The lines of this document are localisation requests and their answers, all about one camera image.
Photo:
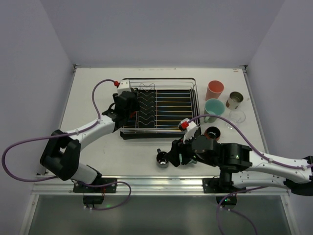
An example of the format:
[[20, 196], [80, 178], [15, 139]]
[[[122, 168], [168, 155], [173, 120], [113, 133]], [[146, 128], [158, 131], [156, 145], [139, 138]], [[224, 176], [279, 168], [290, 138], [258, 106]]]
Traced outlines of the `small green mug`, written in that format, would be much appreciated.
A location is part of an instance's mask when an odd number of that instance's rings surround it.
[[180, 165], [187, 165], [187, 164], [197, 164], [198, 162], [193, 158], [189, 158], [185, 154], [179, 153], [179, 163]]

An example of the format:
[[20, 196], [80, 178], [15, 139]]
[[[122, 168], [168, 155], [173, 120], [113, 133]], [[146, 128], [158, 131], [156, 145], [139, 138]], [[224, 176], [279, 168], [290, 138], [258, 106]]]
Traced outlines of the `blue cup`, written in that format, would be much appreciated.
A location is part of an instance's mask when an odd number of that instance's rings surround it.
[[160, 168], [167, 168], [168, 167], [168, 160], [165, 158], [167, 153], [162, 151], [161, 149], [157, 149], [157, 156], [156, 156], [156, 164]]

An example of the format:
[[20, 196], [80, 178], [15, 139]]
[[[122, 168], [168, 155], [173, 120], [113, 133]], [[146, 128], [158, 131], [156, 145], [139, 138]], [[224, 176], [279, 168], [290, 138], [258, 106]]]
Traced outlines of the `orange floral bowl cup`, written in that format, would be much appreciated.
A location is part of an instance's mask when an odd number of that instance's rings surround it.
[[208, 139], [214, 139], [214, 140], [218, 141], [221, 137], [221, 132], [220, 132], [219, 128], [217, 128], [215, 126], [211, 126], [205, 130], [204, 135]]

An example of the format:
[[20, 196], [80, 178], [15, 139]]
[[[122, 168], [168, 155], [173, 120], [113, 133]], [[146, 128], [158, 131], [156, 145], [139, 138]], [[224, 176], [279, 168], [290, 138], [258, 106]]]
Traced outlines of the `tall green mug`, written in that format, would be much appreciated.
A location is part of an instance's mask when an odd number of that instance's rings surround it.
[[209, 99], [204, 106], [204, 114], [221, 116], [225, 111], [224, 104], [218, 99]]

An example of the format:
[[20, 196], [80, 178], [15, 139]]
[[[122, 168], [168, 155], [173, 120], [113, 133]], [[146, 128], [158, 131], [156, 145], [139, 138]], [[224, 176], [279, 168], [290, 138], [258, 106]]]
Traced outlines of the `clear plastic glass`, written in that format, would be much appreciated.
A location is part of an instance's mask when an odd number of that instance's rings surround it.
[[231, 110], [227, 116], [227, 120], [236, 127], [240, 127], [245, 122], [246, 115], [241, 110]]

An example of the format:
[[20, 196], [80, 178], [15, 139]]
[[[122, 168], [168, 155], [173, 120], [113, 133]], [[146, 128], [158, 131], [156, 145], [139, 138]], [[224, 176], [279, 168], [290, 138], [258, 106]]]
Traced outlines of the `pink plastic cup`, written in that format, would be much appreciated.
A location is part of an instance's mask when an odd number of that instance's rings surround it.
[[224, 85], [222, 82], [213, 80], [208, 83], [205, 100], [218, 99], [221, 93], [224, 91]]

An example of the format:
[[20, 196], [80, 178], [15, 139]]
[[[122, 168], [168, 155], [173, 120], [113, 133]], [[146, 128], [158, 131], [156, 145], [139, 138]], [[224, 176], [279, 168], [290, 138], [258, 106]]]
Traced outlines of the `white brown steel tumbler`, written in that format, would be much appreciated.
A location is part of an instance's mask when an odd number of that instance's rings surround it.
[[235, 110], [240, 106], [243, 99], [244, 97], [240, 92], [231, 92], [225, 105], [227, 108]]

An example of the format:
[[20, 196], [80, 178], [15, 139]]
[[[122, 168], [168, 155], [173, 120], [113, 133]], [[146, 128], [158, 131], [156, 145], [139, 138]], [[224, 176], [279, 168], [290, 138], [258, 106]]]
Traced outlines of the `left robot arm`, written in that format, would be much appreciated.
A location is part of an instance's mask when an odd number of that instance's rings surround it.
[[71, 133], [54, 131], [40, 158], [40, 164], [63, 181], [75, 180], [91, 185], [101, 174], [80, 163], [80, 153], [89, 144], [125, 126], [139, 111], [137, 91], [123, 91], [113, 95], [112, 107], [104, 111], [94, 123], [86, 124]]

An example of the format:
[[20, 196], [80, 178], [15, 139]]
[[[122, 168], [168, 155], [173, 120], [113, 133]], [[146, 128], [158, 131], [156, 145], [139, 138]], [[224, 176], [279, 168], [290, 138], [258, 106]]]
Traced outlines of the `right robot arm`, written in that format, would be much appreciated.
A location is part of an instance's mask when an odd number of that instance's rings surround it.
[[200, 135], [190, 140], [174, 140], [164, 158], [175, 167], [192, 162], [218, 167], [220, 175], [209, 183], [214, 192], [234, 192], [247, 187], [278, 187], [293, 194], [313, 194], [312, 157], [288, 159], [257, 154], [249, 146], [218, 143]]

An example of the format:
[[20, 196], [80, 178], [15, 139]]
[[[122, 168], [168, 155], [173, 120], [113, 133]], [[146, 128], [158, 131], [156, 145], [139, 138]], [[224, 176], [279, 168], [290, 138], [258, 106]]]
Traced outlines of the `black drip tray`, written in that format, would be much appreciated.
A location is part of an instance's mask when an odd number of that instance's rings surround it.
[[179, 123], [199, 114], [194, 89], [139, 89], [139, 111], [120, 129], [125, 140], [180, 138]]

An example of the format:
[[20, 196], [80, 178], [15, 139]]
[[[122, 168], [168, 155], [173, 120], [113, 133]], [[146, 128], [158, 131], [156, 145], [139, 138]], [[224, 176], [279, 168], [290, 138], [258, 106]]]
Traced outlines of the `aluminium mounting rail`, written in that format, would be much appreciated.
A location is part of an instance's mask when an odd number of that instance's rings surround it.
[[[209, 196], [223, 195], [215, 191], [205, 193], [204, 187], [218, 179], [217, 176], [104, 176], [112, 178], [117, 185], [113, 186], [112, 192], [105, 191], [105, 195], [132, 195], [148, 196]], [[32, 195], [92, 195], [100, 196], [101, 193], [78, 192], [76, 184], [71, 181], [52, 179], [34, 183]]]

